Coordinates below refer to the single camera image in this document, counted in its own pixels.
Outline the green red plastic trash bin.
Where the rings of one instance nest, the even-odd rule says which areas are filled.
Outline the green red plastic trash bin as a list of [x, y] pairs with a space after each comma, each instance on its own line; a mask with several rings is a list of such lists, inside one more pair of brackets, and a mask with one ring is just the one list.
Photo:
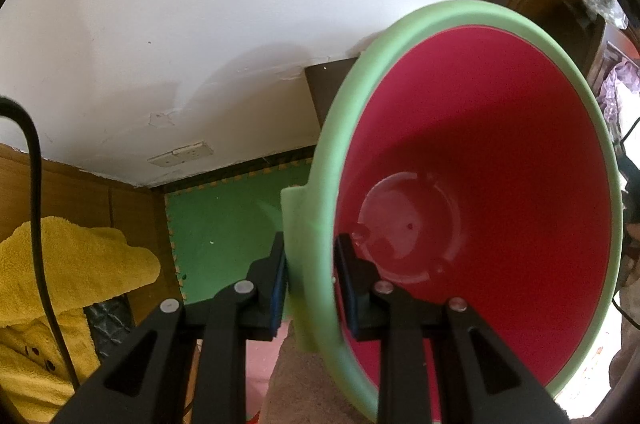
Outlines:
[[488, 2], [432, 4], [382, 32], [281, 205], [298, 345], [367, 418], [378, 362], [338, 314], [337, 236], [419, 299], [465, 299], [551, 394], [589, 352], [620, 266], [622, 194], [596, 99], [548, 33]]

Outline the black quilted bag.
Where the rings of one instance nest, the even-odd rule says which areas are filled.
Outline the black quilted bag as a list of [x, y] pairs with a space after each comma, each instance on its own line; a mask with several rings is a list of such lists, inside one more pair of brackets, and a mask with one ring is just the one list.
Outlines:
[[134, 329], [134, 317], [126, 295], [87, 306], [84, 314], [100, 362], [110, 357]]

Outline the pink foam floor mat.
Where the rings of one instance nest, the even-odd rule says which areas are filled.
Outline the pink foam floor mat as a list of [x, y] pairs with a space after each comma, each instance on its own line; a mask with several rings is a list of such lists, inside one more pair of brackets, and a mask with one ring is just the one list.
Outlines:
[[[289, 324], [290, 322], [285, 320], [285, 322], [281, 324], [277, 336], [273, 340], [270, 340], [270, 342], [250, 340], [246, 345], [245, 416], [247, 423], [258, 422], [259, 413], [262, 410], [262, 404], [268, 392], [270, 378], [278, 360], [280, 348], [285, 337], [288, 336]], [[198, 366], [200, 365], [202, 345], [203, 340], [200, 338], [196, 341], [194, 349], [188, 389], [186, 390], [186, 406], [184, 407], [182, 418], [183, 423], [190, 423], [192, 421], [192, 400], [196, 376], [198, 375]]]

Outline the yellow fleece garment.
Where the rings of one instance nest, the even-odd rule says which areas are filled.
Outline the yellow fleece garment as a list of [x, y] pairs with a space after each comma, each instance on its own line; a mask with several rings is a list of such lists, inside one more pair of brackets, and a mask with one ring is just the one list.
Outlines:
[[[155, 282], [160, 261], [115, 228], [41, 220], [48, 291], [81, 382], [99, 368], [84, 309]], [[49, 422], [74, 394], [41, 305], [30, 224], [1, 242], [1, 387], [29, 421]]]

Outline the green foam floor mat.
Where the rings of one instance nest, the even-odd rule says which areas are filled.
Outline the green foam floor mat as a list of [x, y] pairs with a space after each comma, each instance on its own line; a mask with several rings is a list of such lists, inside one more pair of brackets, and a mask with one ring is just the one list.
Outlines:
[[280, 193], [306, 184], [312, 159], [264, 167], [165, 196], [169, 243], [184, 303], [211, 299], [270, 253], [282, 229]]

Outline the brown wooden wardrobe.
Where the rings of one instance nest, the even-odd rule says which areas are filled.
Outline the brown wooden wardrobe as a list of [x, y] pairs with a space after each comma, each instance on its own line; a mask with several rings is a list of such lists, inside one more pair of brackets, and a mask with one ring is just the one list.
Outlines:
[[[6, 239], [29, 219], [28, 155], [3, 145], [0, 166], [1, 236]], [[157, 280], [128, 295], [135, 322], [142, 322], [169, 297], [182, 299], [169, 241], [165, 197], [160, 193], [46, 160], [42, 172], [42, 214], [64, 217], [84, 227], [114, 227], [129, 244], [156, 255], [160, 261]]]

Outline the purple lace bedding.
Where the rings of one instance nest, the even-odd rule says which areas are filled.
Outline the purple lace bedding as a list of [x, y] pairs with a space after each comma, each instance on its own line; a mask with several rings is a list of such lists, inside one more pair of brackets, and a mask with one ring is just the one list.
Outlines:
[[639, 67], [630, 60], [616, 64], [604, 79], [598, 104], [612, 140], [620, 141], [639, 126]]

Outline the white wall socket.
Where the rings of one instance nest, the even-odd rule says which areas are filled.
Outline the white wall socket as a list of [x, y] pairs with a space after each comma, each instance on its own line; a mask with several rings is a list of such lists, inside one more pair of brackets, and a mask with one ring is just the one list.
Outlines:
[[205, 141], [176, 148], [174, 150], [149, 158], [148, 162], [158, 167], [173, 167], [183, 163], [208, 158], [214, 154]]

